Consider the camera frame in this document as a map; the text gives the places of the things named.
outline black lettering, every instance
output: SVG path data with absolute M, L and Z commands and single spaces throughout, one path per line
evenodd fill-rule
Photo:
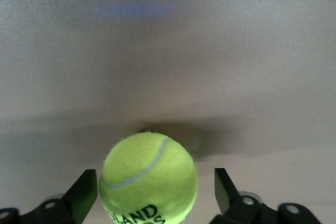
M 114 215 L 115 220 L 117 221 L 117 223 L 124 224 L 123 222 L 121 222 L 120 220 L 118 220 L 118 217 L 115 214 L 113 214 L 113 215 Z
M 127 217 L 125 215 L 122 215 L 122 220 L 123 220 L 124 224 L 126 224 L 126 223 L 133 224 L 129 219 L 127 219 Z
M 134 221 L 135 223 L 138 223 L 138 222 L 137 222 L 137 219 L 142 220 L 142 221 L 145 221 L 145 217 L 142 216 L 142 214 L 140 213 L 140 211 L 136 211 L 136 213 L 137 213 L 138 215 L 136 215 L 136 214 L 130 214 L 131 218 L 133 219 L 133 221 Z
M 117 220 L 115 219 L 115 217 L 114 217 L 114 214 L 113 214 L 113 213 L 109 212 L 109 215 L 110 215 L 110 217 L 112 218 L 112 220 L 114 220 L 114 221 L 117 221 Z
M 158 215 L 154 218 L 154 222 L 158 223 L 158 224 L 164 224 L 166 222 L 166 220 L 163 220 L 161 215 Z
M 154 217 L 157 214 L 157 208 L 154 205 L 148 205 L 148 206 L 146 206 L 144 208 L 141 208 L 141 210 L 147 216 L 147 218 L 152 218 L 152 217 Z

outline screw head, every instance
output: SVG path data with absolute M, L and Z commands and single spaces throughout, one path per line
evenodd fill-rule
M 297 215 L 297 214 L 300 213 L 299 209 L 298 209 L 296 206 L 293 206 L 293 205 L 287 205 L 287 206 L 286 206 L 286 209 L 287 209 L 289 212 L 291 212 L 292 214 L 295 214 L 295 215 Z
M 244 197 L 243 202 L 247 205 L 250 205 L 250 206 L 252 206 L 254 204 L 254 201 L 249 197 Z
M 45 207 L 45 209 L 50 209 L 50 208 L 54 207 L 55 205 L 56 205 L 55 202 L 49 202 L 49 203 L 46 204 L 44 207 Z
M 9 212 L 2 212 L 0 214 L 0 220 L 6 218 L 9 215 Z

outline tennis ball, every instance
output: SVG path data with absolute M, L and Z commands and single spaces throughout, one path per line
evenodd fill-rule
M 197 187 L 189 153 L 163 134 L 144 132 L 111 150 L 99 194 L 116 224 L 178 224 L 192 209 Z

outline yellow tennis ball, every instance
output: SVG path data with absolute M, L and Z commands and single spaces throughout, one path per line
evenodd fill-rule
M 145 132 L 111 150 L 99 193 L 116 224 L 178 224 L 192 209 L 197 187 L 190 154 L 163 134 Z

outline white surface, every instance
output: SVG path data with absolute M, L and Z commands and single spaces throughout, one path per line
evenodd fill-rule
M 0 0 L 0 208 L 32 210 L 152 126 L 196 160 L 186 224 L 219 213 L 215 167 L 334 223 L 335 13 L 335 0 Z M 85 223 L 110 222 L 97 200 Z

